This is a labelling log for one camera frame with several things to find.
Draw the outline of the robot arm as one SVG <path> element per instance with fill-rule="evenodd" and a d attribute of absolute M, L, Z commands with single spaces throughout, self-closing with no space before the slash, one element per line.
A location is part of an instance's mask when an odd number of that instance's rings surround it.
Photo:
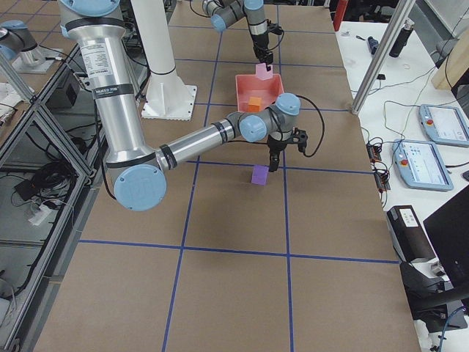
<path fill-rule="evenodd" d="M 158 205 L 166 194 L 165 173 L 237 137 L 286 141 L 293 132 L 300 100 L 279 95 L 265 109 L 234 112 L 158 148 L 145 139 L 143 118 L 188 120 L 197 88 L 177 74 L 162 1 L 134 1 L 133 13 L 149 66 L 146 103 L 139 106 L 124 45 L 125 22 L 118 1 L 61 1 L 62 31 L 77 42 L 92 96 L 100 114 L 109 154 L 106 161 L 117 202 L 133 211 Z"/>
<path fill-rule="evenodd" d="M 217 32 L 223 32 L 245 18 L 256 58 L 265 65 L 267 72 L 272 70 L 273 50 L 269 48 L 269 33 L 280 35 L 282 31 L 277 23 L 267 19 L 262 0 L 204 0 L 202 10 Z"/>

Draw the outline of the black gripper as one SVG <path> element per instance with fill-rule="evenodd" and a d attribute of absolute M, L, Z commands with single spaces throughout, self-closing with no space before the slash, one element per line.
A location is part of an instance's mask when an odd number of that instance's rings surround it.
<path fill-rule="evenodd" d="M 259 55 L 259 62 L 265 65 L 266 70 L 272 70 L 273 52 L 268 50 L 268 33 L 251 34 L 254 53 Z"/>
<path fill-rule="evenodd" d="M 279 165 L 279 155 L 287 147 L 287 142 L 282 140 L 277 140 L 271 135 L 267 138 L 267 145 L 269 147 L 270 153 L 270 163 L 268 167 L 269 172 L 276 172 Z"/>

